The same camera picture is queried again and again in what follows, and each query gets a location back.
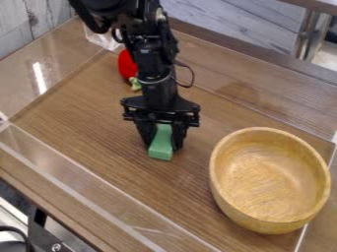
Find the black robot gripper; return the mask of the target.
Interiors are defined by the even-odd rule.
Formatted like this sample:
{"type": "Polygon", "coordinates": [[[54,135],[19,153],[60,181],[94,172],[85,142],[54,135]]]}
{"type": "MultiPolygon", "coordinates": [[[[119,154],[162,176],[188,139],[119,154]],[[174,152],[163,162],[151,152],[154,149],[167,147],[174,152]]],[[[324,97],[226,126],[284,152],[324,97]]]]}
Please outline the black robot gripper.
{"type": "Polygon", "coordinates": [[[171,142],[176,151],[184,148],[190,127],[201,126],[201,106],[181,97],[173,77],[158,82],[145,82],[130,77],[131,89],[142,95],[122,99],[125,120],[133,121],[146,146],[157,134],[157,124],[173,124],[171,142]]]}

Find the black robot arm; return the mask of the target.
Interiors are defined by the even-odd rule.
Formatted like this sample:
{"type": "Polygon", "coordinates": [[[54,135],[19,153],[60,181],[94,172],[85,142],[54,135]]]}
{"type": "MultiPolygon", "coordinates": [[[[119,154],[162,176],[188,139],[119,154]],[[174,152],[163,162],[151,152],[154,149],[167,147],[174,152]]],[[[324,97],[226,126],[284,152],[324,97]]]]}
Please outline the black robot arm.
{"type": "Polygon", "coordinates": [[[154,141],[159,126],[167,124],[173,149],[180,150],[189,129],[201,125],[201,106],[178,92],[178,39],[161,0],[69,2],[91,32],[109,32],[135,63],[142,95],[122,99],[125,120],[135,124],[145,144],[154,141]]]}

